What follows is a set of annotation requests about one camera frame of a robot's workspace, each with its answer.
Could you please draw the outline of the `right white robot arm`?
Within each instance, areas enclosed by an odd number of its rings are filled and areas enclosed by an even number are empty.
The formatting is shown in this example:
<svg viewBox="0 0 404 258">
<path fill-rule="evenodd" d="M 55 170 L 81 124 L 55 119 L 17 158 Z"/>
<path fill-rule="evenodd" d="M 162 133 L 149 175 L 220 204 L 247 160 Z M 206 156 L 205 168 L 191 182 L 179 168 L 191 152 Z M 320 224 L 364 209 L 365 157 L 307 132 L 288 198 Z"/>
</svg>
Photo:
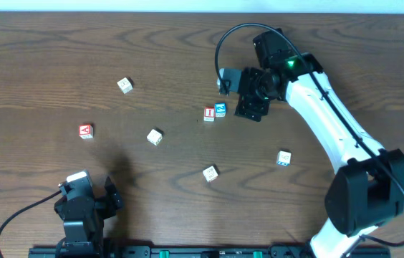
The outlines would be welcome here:
<svg viewBox="0 0 404 258">
<path fill-rule="evenodd" d="M 336 96 L 321 64 L 301 53 L 281 29 L 264 27 L 253 40 L 258 67 L 219 70 L 222 94 L 237 92 L 235 113 L 260 121 L 273 100 L 294 108 L 324 148 L 335 177 L 324 199 L 328 218 L 300 252 L 302 257 L 381 257 L 361 247 L 372 233 L 404 211 L 404 154 L 386 150 Z"/>
</svg>

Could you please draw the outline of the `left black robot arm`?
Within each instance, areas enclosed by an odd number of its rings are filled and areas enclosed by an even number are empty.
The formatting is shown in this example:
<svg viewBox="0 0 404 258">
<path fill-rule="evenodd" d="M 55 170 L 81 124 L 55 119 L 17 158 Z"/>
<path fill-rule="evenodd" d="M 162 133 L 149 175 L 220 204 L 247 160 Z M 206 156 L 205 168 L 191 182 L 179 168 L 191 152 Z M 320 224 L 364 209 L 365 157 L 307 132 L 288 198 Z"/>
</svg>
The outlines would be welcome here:
<svg viewBox="0 0 404 258">
<path fill-rule="evenodd" d="M 56 248 L 57 257 L 106 257 L 108 248 L 103 236 L 104 222 L 124 206 L 111 178 L 105 179 L 106 194 L 96 197 L 86 171 L 73 174 L 59 184 L 62 198 L 54 211 L 63 221 L 64 248 Z"/>
</svg>

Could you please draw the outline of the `red letter I block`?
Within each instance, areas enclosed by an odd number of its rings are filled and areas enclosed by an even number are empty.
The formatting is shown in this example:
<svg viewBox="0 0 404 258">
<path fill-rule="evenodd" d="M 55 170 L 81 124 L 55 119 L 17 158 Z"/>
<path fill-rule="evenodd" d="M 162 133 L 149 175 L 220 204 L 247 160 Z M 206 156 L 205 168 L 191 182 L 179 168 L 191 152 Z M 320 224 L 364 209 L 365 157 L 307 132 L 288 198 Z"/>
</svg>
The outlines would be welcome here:
<svg viewBox="0 0 404 258">
<path fill-rule="evenodd" d="M 216 111 L 214 107 L 205 107 L 204 108 L 204 114 L 203 114 L 203 120 L 206 122 L 213 122 L 216 117 Z"/>
</svg>

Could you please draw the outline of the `blue number 2 block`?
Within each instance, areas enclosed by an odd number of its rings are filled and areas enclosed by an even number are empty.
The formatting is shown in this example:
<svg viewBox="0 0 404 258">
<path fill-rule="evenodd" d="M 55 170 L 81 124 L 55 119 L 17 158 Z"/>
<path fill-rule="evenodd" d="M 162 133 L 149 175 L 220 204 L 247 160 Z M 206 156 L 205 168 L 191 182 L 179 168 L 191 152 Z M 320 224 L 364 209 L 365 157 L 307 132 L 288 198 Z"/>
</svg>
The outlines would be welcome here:
<svg viewBox="0 0 404 258">
<path fill-rule="evenodd" d="M 215 116 L 217 118 L 222 118 L 222 117 L 226 116 L 227 108 L 226 108 L 225 103 L 223 103 L 223 102 L 222 103 L 216 103 L 214 105 L 214 108 L 215 108 Z"/>
</svg>

